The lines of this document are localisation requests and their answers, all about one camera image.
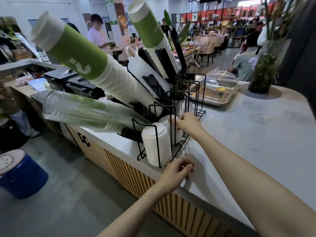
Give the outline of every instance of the white question mark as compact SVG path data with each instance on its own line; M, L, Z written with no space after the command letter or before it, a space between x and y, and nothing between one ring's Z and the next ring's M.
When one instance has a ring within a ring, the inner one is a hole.
M252 57L252 58L249 59L248 62L249 62L249 63L252 62L252 68L251 68L251 70L255 70L256 64L257 64L257 62L258 62L258 57Z
M74 65L76 66L78 72L80 72L80 73L82 73L82 74L88 74L88 73L90 73L90 71L91 71L90 65L86 65L86 66L84 67L84 69L82 69L81 64L80 64L79 62L77 62L77 61L76 61L75 59L73 59L73 58L70 58L70 59L69 59L69 62L72 63L72 64L74 64Z

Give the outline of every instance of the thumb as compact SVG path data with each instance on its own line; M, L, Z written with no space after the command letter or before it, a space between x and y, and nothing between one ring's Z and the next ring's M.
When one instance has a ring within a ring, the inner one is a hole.
M182 179L184 179L192 170L193 165L192 164L187 164L179 174L181 175Z

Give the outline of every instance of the green t-shirt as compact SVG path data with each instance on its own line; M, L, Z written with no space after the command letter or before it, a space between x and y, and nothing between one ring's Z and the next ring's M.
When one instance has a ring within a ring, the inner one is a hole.
M233 67L238 70L238 80L251 81L256 63L260 55L256 55L258 47L249 47L248 50L236 57Z

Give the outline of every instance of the person's left hand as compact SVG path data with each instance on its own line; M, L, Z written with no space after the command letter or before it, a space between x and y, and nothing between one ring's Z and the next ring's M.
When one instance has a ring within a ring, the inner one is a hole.
M165 196L175 191L185 177L193 172L195 165L187 158L174 159L169 163L161 175L159 181L155 184L156 191L159 195Z

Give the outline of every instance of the green leaf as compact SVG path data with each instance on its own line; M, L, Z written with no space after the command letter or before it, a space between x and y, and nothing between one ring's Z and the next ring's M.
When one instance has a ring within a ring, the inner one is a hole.
M191 21L190 20L187 21L187 23L185 24L183 30L181 31L180 35L178 36L179 40L180 40L179 41L180 44L187 40L190 24L191 24Z
M170 45L170 47L171 47L171 50L173 51L173 48L172 48L172 43L171 43L171 41L172 41L172 38L171 38L171 37L168 37L168 42L169 42L169 45Z
M164 10L163 14L165 16L165 21L166 21L167 26L172 26L172 23L171 23L171 20L170 20L170 16L169 16L167 10Z

